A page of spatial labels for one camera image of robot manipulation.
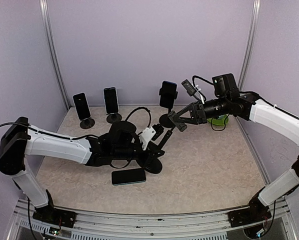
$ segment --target green object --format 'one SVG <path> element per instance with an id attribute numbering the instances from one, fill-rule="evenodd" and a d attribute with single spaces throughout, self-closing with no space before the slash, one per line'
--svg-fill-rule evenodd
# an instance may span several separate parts
<path id="1" fill-rule="evenodd" d="M 229 122 L 229 118 L 226 118 L 226 117 L 227 117 L 227 115 L 221 115 L 219 117 L 214 117 L 212 124 L 215 126 L 220 126 L 220 127 L 224 126 L 224 119 L 226 119 L 225 124 L 228 124 L 228 122 Z M 208 118 L 207 121 L 209 123 L 211 123 L 212 118 Z"/>

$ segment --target phone lying flat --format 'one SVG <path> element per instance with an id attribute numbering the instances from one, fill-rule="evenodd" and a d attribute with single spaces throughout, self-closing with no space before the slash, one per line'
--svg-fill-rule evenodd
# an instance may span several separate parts
<path id="1" fill-rule="evenodd" d="M 143 168 L 113 171 L 111 173 L 111 183 L 114 186 L 143 183 L 145 181 L 146 176 Z"/>

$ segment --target black round base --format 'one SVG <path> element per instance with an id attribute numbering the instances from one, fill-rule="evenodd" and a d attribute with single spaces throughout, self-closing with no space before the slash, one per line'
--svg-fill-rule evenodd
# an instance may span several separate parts
<path id="1" fill-rule="evenodd" d="M 172 121 L 169 119 L 168 114 L 163 114 L 162 116 L 160 116 L 159 118 L 159 123 L 164 127 L 164 128 L 172 128 L 174 126 L 174 124 L 172 123 Z"/>
<path id="2" fill-rule="evenodd" d="M 156 157 L 152 158 L 150 163 L 148 163 L 146 166 L 144 166 L 145 162 L 143 160 L 136 160 L 136 162 L 141 168 L 144 168 L 145 171 L 151 174 L 159 174 L 163 169 L 161 161 Z"/>
<path id="3" fill-rule="evenodd" d="M 118 123 L 122 120 L 122 115 L 119 113 L 113 113 L 107 116 L 106 121 L 109 124 Z"/>
<path id="4" fill-rule="evenodd" d="M 90 129 L 95 125 L 95 120 L 93 118 L 88 118 L 80 121 L 79 126 L 81 129 Z"/>

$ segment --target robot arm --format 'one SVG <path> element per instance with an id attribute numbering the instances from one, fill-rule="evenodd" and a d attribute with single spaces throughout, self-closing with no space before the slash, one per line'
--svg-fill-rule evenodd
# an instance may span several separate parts
<path id="1" fill-rule="evenodd" d="M 192 102 L 179 112 L 170 112 L 168 117 L 183 132 L 186 124 L 205 124 L 207 119 L 221 115 L 234 115 L 246 121 L 264 125 L 299 147 L 299 117 L 296 117 L 275 105 L 270 105 L 255 92 L 239 92 L 234 76 L 225 74 L 212 78 L 216 99 L 202 103 Z M 187 93 L 195 94 L 188 81 L 182 83 Z M 190 117 L 182 117 L 189 112 Z M 299 156 L 297 161 L 271 184 L 261 189 L 250 201 L 248 210 L 231 211 L 229 219 L 232 227 L 256 223 L 270 218 L 268 206 L 284 195 L 288 195 L 299 186 Z"/>
<path id="2" fill-rule="evenodd" d="M 9 175 L 31 200 L 36 209 L 33 218 L 43 222 L 59 225 L 62 219 L 61 226 L 72 228 L 76 214 L 54 208 L 50 193 L 37 181 L 26 155 L 61 158 L 91 167 L 110 165 L 112 160 L 136 160 L 150 173 L 162 170 L 158 157 L 164 151 L 150 142 L 156 134 L 151 126 L 138 136 L 132 123 L 121 121 L 100 137 L 72 137 L 29 125 L 26 117 L 20 117 L 16 124 L 1 138 L 0 171 Z"/>

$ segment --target enclosure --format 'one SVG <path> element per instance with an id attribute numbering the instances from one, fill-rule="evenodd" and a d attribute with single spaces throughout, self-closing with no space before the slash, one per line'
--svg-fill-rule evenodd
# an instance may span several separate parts
<path id="1" fill-rule="evenodd" d="M 168 111 L 159 106 L 163 81 L 177 84 L 177 112 L 195 101 L 185 79 L 229 73 L 239 91 L 299 116 L 299 1 L 0 1 L 0 124 L 24 116 L 46 131 L 100 136 L 111 127 L 103 90 L 116 87 L 123 119 L 145 106 L 154 125 Z M 212 86 L 196 83 L 207 100 L 216 98 Z M 90 129 L 79 127 L 79 93 L 95 119 Z M 148 115 L 129 121 L 141 132 Z M 281 134 L 232 115 L 220 132 L 210 124 L 175 129 L 164 150 L 161 173 L 122 186 L 112 186 L 109 166 L 28 156 L 54 204 L 77 213 L 58 238 L 248 239 L 247 226 L 231 227 L 228 212 L 246 207 L 299 155 Z M 34 239 L 27 204 L 0 172 L 0 239 Z M 52 226 L 31 223 L 37 239 Z M 277 200 L 273 228 L 261 239 L 299 240 L 299 187 Z"/>

